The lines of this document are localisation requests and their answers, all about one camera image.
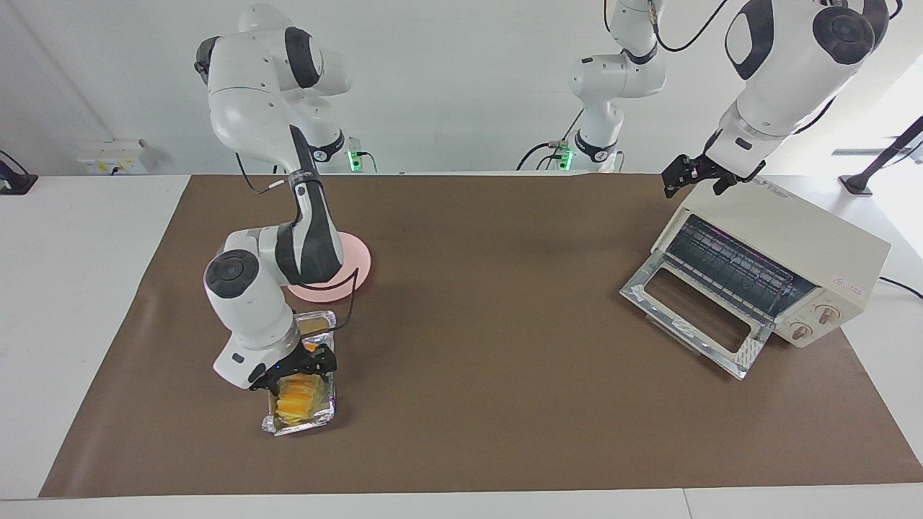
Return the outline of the golden bread loaf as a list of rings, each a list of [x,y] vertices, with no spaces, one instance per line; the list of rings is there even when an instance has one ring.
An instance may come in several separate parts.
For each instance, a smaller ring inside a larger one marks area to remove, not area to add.
[[[307,342],[303,346],[314,350],[313,344],[316,342]],[[277,416],[287,426],[296,426],[310,420],[314,414],[314,405],[324,390],[325,384],[319,374],[296,374],[284,378],[276,402]]]

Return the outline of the aluminium foil tray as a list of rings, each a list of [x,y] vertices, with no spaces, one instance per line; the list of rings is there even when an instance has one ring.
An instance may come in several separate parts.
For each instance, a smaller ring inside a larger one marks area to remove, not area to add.
[[[335,352],[335,328],[337,318],[330,310],[317,310],[296,315],[296,346],[307,342],[331,344]],[[274,436],[302,433],[311,428],[323,427],[332,421],[336,413],[334,374],[332,383],[325,385],[319,401],[314,405],[314,414],[310,420],[287,426],[276,414],[277,397],[268,392],[268,415],[262,422],[262,428]]]

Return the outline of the cream toaster oven body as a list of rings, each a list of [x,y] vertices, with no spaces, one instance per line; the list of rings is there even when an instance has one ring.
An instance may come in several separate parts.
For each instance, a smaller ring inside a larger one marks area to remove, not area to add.
[[[720,196],[713,194],[713,186],[693,187],[653,249],[666,253],[689,216],[708,221],[817,286],[774,319],[775,333],[798,348],[813,344],[866,309],[891,248],[879,237],[762,178],[736,184]],[[840,321],[818,324],[818,305],[839,309]],[[811,337],[792,341],[789,327],[795,322],[810,325]]]

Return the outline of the glass oven door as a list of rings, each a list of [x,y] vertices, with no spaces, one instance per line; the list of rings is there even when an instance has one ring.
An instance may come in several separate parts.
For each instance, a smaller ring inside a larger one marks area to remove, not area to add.
[[[653,251],[634,275],[621,288],[620,293],[646,314],[649,321],[655,323],[676,341],[680,342],[690,351],[706,357],[719,365],[720,368],[736,378],[744,380],[751,371],[759,353],[764,349],[772,333],[776,329],[776,321],[770,316],[765,316],[754,306],[736,298],[725,286],[714,283],[708,277],[695,272],[690,275],[683,270],[684,263],[672,255],[659,249]],[[657,299],[647,289],[657,273],[665,270],[670,275],[679,279],[682,285],[695,289],[706,299],[717,303],[722,309],[733,315],[748,326],[749,332],[742,339],[738,350],[731,352],[718,341],[703,332],[701,328],[692,324],[685,316],[670,309],[666,303]]]

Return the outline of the pink round plate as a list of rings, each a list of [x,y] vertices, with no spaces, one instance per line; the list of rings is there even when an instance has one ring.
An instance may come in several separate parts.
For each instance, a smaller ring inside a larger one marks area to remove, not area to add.
[[[307,287],[288,285],[290,293],[309,303],[333,303],[352,295],[366,282],[371,270],[371,252],[357,236],[339,233],[343,246],[342,269],[329,282]]]

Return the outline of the black tripod stand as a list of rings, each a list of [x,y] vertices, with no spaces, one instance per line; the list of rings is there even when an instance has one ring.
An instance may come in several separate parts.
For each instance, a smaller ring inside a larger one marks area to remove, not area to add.
[[[877,171],[880,171],[880,169],[889,167],[891,162],[896,164],[897,161],[894,161],[894,158],[896,158],[898,154],[902,154],[903,152],[903,157],[909,156],[911,151],[907,146],[920,135],[923,135],[923,115],[920,115],[903,133],[896,137],[891,145],[884,148],[883,151],[881,151],[859,174],[841,175],[841,177],[838,177],[840,184],[847,192],[854,196],[870,196],[873,193],[870,188],[868,188],[868,181],[870,181],[870,178],[873,177]]]

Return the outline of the brown table mat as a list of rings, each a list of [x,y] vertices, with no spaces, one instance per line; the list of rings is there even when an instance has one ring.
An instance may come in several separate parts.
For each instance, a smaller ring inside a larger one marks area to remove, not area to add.
[[[330,424],[275,438],[267,392],[214,372],[229,332],[204,269],[293,198],[195,175],[40,496],[923,481],[843,333],[771,339],[736,381],[620,296],[678,205],[652,175],[324,185],[373,263],[334,336]]]

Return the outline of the black clamp stand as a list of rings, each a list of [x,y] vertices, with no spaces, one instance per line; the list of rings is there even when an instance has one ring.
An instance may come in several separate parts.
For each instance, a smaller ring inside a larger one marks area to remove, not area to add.
[[[36,174],[30,174],[13,156],[0,150],[0,195],[25,195],[38,178]]]

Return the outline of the white wall socket box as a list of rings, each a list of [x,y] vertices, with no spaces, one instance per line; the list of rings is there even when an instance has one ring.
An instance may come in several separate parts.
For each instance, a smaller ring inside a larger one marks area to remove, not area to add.
[[[115,139],[114,141],[83,141],[76,155],[86,174],[142,175],[151,174],[157,160],[143,139]]]

